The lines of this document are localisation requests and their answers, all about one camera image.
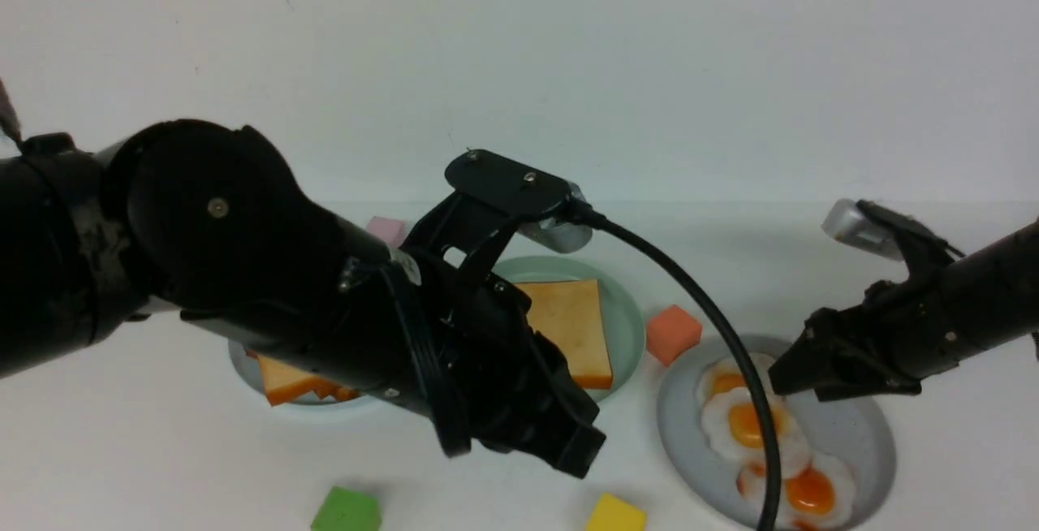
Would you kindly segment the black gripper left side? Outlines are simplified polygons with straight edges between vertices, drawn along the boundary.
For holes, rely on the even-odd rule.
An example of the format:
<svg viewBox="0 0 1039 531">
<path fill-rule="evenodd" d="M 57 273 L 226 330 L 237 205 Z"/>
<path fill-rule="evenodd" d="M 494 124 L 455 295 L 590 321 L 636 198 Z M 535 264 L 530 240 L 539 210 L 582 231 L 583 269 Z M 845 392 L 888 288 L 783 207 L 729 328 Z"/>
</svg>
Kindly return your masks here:
<svg viewBox="0 0 1039 531">
<path fill-rule="evenodd" d="M 594 426 L 597 402 L 574 382 L 560 349 L 529 324 L 530 298 L 494 274 L 517 228 L 453 191 L 405 239 L 412 261 L 390 268 L 420 411 L 449 457 L 479 442 L 584 479 L 607 439 Z"/>
</svg>

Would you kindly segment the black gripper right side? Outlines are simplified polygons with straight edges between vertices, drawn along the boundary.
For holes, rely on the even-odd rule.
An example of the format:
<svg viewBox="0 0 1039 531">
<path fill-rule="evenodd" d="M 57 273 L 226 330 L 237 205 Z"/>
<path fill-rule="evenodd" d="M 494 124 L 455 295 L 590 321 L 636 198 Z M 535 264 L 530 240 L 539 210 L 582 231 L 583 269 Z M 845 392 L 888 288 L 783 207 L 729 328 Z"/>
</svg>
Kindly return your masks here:
<svg viewBox="0 0 1039 531">
<path fill-rule="evenodd" d="M 818 309 L 768 369 L 777 395 L 812 391 L 821 402 L 920 395 L 951 369 L 951 328 L 935 286 L 879 282 L 849 309 Z"/>
</svg>

